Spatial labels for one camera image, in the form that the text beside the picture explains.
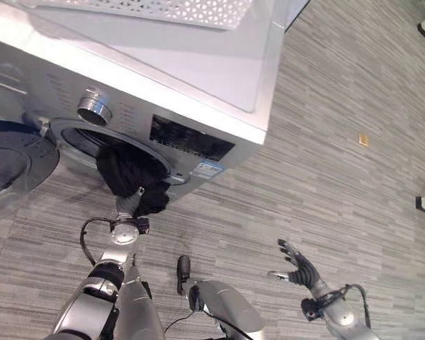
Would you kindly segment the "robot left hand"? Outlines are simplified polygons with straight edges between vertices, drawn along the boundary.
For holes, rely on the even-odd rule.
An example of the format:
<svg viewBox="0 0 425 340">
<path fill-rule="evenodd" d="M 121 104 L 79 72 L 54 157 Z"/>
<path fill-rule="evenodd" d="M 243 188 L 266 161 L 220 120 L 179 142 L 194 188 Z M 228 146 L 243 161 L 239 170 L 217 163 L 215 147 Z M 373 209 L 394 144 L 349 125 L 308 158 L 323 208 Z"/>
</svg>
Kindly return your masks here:
<svg viewBox="0 0 425 340">
<path fill-rule="evenodd" d="M 143 194 L 145 193 L 145 189 L 143 187 L 139 187 L 137 191 L 126 198 L 117 197 L 116 198 L 116 209 L 117 209 L 117 219 L 131 219 L 134 217 L 137 208 L 140 205 L 140 201 L 142 199 Z"/>
</svg>

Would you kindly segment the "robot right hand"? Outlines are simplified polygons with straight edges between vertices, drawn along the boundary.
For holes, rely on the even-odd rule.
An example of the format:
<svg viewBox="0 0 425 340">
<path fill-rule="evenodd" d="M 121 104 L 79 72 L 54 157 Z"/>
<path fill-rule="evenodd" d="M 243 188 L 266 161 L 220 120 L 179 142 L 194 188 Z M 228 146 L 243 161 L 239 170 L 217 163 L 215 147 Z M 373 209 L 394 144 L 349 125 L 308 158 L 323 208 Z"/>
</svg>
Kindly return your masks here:
<svg viewBox="0 0 425 340">
<path fill-rule="evenodd" d="M 306 287 L 314 298 L 325 290 L 325 283 L 315 266 L 292 244 L 278 239 L 279 250 L 285 254 L 285 260 L 296 267 L 294 271 L 269 271 L 268 277 Z"/>
</svg>

